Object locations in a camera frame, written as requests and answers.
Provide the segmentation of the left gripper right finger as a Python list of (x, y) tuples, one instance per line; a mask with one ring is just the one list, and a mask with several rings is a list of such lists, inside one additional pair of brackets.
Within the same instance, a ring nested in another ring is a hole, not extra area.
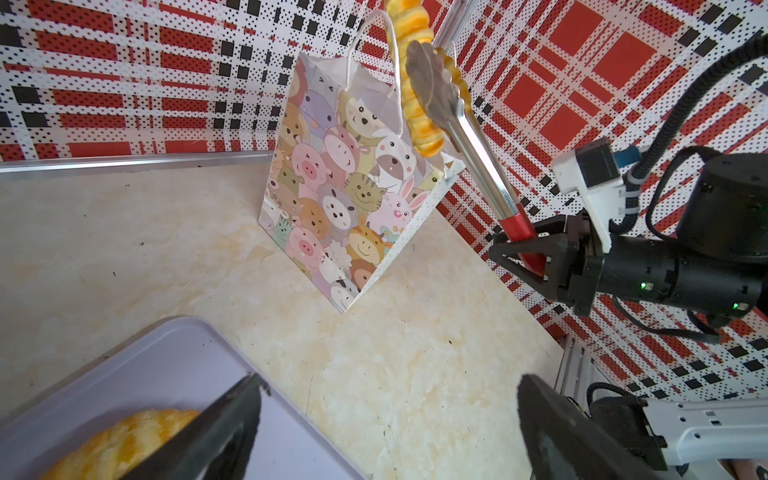
[(540, 377), (521, 377), (520, 429), (535, 479), (656, 479)]

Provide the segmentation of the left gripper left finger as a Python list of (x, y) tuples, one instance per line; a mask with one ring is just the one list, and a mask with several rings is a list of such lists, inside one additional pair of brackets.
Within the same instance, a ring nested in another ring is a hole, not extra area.
[(242, 378), (124, 477), (244, 478), (258, 434), (262, 395), (269, 392), (260, 375)]

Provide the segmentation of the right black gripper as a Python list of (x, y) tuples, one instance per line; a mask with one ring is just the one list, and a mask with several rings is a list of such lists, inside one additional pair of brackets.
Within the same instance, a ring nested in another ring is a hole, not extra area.
[(588, 317), (597, 295), (605, 253), (587, 212), (558, 215), (533, 225), (534, 235), (512, 241), (494, 237), (489, 258), (547, 300), (565, 300)]

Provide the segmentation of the metal tongs red handle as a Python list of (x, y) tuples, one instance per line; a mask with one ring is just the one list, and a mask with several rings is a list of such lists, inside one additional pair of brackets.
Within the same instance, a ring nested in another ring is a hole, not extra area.
[(512, 241), (531, 238), (535, 233), (533, 225), (482, 128), (474, 115), (465, 111), (458, 89), (446, 76), (441, 59), (437, 60), (437, 67), (438, 78), (433, 81), (433, 86), (441, 87), (442, 91), (430, 99), (428, 116), (464, 155), (467, 169), (507, 238)]

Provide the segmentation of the striped bread roll top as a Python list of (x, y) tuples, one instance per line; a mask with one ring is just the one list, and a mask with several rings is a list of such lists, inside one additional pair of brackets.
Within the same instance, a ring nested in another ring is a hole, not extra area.
[(384, 9), (394, 29), (387, 39), (397, 48), (405, 124), (414, 150), (432, 158), (442, 151), (445, 138), (444, 131), (428, 116), (430, 99), (442, 91), (441, 87), (433, 86), (438, 78), (437, 60), (442, 60), (446, 76), (456, 85), (467, 113), (472, 112), (469, 87), (454, 59), (444, 49), (432, 45), (430, 15), (420, 1), (386, 1)]

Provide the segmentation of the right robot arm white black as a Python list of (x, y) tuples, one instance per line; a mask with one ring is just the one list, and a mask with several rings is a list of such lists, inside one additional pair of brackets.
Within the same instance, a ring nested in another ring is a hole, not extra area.
[[(489, 257), (542, 296), (589, 313), (608, 295), (683, 309), (690, 329), (659, 335), (718, 344), (732, 320), (767, 306), (767, 157), (691, 145), (664, 170), (646, 209), (639, 196), (695, 106), (721, 80), (767, 54), (757, 35), (708, 67), (687, 88), (646, 150), (612, 150), (599, 139), (552, 164), (563, 192), (584, 208), (498, 233)], [(533, 375), (518, 390), (521, 428), (538, 479), (655, 479), (700, 460), (767, 452), (767, 427), (749, 424), (763, 401), (712, 407), (641, 398), (609, 383), (588, 386), (584, 406)]]

